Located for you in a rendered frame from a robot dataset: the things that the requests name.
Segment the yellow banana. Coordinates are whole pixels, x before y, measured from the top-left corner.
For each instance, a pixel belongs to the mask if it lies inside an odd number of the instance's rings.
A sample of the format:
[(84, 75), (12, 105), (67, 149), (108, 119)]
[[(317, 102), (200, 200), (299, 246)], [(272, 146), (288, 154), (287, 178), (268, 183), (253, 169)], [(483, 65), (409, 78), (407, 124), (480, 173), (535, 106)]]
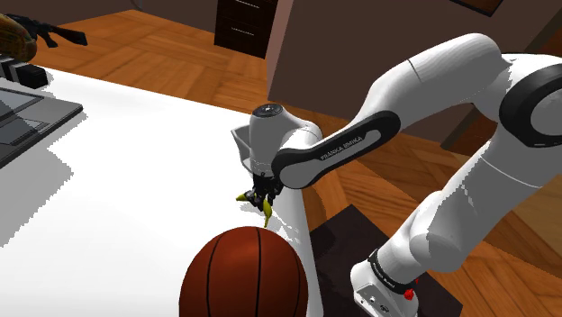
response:
[(272, 216), (272, 206), (266, 198), (261, 198), (256, 193), (247, 192), (236, 197), (237, 201), (250, 202), (250, 204), (258, 208), (265, 215), (264, 227), (268, 226), (269, 220)]

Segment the dark robot stand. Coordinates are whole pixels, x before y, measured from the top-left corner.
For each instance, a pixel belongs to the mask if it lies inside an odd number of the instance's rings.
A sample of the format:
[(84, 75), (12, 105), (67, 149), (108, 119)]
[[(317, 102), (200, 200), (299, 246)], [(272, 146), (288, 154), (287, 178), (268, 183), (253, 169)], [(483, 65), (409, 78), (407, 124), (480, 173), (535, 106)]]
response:
[[(388, 237), (354, 205), (310, 232), (324, 317), (369, 317), (354, 301), (350, 270)], [(460, 317), (463, 304), (425, 273), (415, 287), (418, 317)]]

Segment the dark chest of drawers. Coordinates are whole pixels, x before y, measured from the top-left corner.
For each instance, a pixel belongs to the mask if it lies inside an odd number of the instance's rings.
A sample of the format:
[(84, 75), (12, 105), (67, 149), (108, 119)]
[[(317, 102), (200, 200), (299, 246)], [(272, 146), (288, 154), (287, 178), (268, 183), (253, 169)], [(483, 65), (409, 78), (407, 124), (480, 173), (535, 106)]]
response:
[(264, 59), (278, 0), (218, 0), (214, 44)]

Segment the brown patterned round object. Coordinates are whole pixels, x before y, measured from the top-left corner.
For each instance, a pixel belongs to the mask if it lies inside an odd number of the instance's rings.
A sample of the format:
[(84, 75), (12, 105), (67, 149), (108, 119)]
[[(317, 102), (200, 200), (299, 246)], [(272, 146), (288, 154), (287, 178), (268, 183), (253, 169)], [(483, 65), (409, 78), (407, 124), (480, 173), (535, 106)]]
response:
[(27, 30), (5, 14), (0, 14), (0, 54), (28, 62), (37, 53), (37, 44)]

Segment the black and white box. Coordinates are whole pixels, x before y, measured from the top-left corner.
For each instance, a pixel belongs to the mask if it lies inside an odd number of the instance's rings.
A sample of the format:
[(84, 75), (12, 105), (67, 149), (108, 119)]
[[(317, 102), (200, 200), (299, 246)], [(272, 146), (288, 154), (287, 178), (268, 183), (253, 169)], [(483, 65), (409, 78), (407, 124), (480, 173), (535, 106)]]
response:
[(0, 54), (0, 77), (33, 89), (49, 84), (44, 68), (2, 54)]

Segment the brown basketball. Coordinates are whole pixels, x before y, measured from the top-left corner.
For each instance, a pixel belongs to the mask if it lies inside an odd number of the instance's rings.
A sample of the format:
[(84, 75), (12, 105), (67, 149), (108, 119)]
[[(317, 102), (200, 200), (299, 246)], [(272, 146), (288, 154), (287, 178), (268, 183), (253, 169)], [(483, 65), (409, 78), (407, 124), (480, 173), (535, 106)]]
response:
[(308, 284), (294, 248), (246, 226), (207, 242), (189, 265), (178, 317), (306, 317)]

